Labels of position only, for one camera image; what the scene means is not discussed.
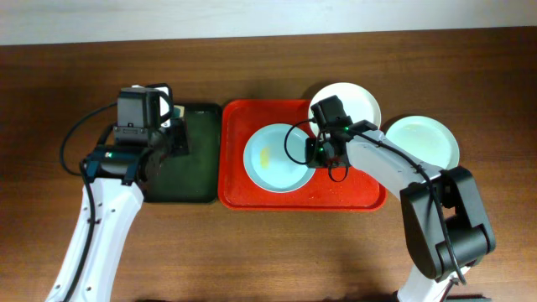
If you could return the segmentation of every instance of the white wall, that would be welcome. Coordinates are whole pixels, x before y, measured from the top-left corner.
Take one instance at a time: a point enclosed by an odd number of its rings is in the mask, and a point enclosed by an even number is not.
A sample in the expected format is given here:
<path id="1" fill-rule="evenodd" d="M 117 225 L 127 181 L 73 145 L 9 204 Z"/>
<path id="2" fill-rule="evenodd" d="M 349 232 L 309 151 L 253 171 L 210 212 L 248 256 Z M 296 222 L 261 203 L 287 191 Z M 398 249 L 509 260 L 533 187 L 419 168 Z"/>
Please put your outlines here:
<path id="1" fill-rule="evenodd" d="M 0 44 L 537 25 L 537 0 L 0 0 Z"/>

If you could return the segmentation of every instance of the yellow object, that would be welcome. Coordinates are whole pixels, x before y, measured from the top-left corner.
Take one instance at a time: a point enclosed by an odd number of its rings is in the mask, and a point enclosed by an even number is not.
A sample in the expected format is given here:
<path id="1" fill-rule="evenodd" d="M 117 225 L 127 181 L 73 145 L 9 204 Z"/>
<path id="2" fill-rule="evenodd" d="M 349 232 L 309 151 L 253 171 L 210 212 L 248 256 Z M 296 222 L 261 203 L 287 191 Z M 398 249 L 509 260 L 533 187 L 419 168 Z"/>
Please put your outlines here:
<path id="1" fill-rule="evenodd" d="M 261 168 L 267 169 L 270 163 L 270 148 L 265 147 L 261 150 Z"/>

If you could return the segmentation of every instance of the table surface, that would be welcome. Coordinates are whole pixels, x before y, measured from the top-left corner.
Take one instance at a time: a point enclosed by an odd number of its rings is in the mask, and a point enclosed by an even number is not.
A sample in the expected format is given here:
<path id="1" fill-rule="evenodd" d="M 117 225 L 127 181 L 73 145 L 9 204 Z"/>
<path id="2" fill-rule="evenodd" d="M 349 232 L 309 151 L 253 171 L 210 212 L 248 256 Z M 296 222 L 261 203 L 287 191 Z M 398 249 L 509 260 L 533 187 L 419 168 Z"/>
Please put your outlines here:
<path id="1" fill-rule="evenodd" d="M 498 247 L 453 294 L 537 295 L 537 28 L 330 34 L 0 48 L 0 297 L 40 301 L 74 230 L 82 182 L 58 164 L 69 127 L 121 87 L 168 82 L 178 102 L 312 97 L 367 88 L 387 122 L 425 115 L 457 138 Z M 75 167 L 103 113 L 67 150 Z M 406 280 L 398 201 L 372 213 L 143 205 L 113 301 L 321 300 L 390 294 Z"/>

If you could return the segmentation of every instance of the plate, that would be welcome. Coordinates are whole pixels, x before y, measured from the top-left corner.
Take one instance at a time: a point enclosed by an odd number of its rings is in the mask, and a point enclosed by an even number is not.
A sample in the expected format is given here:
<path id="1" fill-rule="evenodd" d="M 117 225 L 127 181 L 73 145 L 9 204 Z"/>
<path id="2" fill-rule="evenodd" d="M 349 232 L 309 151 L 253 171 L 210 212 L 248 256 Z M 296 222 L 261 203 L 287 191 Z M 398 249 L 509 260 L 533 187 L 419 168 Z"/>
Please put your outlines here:
<path id="1" fill-rule="evenodd" d="M 392 125 L 386 138 L 426 163 L 443 169 L 459 164 L 459 145 L 450 130 L 430 117 L 405 117 Z"/>
<path id="2" fill-rule="evenodd" d="M 259 129 L 244 148 L 244 169 L 259 187 L 286 193 L 305 185 L 315 173 L 303 164 L 292 162 L 285 154 L 285 134 L 291 128 L 287 124 L 273 124 Z M 289 154 L 298 161 L 305 161 L 305 140 L 308 135 L 295 128 L 287 140 Z"/>
<path id="3" fill-rule="evenodd" d="M 341 100 L 343 109 L 347 115 L 351 116 L 352 122 L 368 120 L 380 127 L 380 107 L 373 95 L 363 87 L 352 83 L 326 86 L 313 97 L 310 107 L 330 96 L 337 96 Z M 313 118 L 313 113 L 308 110 L 308 119 L 310 118 Z M 314 122 L 310 122 L 310 129 L 315 135 L 319 133 L 319 127 Z"/>

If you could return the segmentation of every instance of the dark green tray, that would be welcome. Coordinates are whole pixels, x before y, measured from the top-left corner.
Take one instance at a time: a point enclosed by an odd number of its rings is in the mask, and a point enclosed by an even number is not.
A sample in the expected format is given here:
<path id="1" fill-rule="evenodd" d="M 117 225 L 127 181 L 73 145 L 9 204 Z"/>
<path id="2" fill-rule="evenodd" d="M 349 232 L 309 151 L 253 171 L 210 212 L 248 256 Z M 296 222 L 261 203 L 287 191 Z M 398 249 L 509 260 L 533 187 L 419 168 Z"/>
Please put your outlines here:
<path id="1" fill-rule="evenodd" d="M 149 184 L 145 202 L 207 204 L 216 199 L 222 108 L 217 104 L 180 104 L 190 154 L 167 158 Z"/>

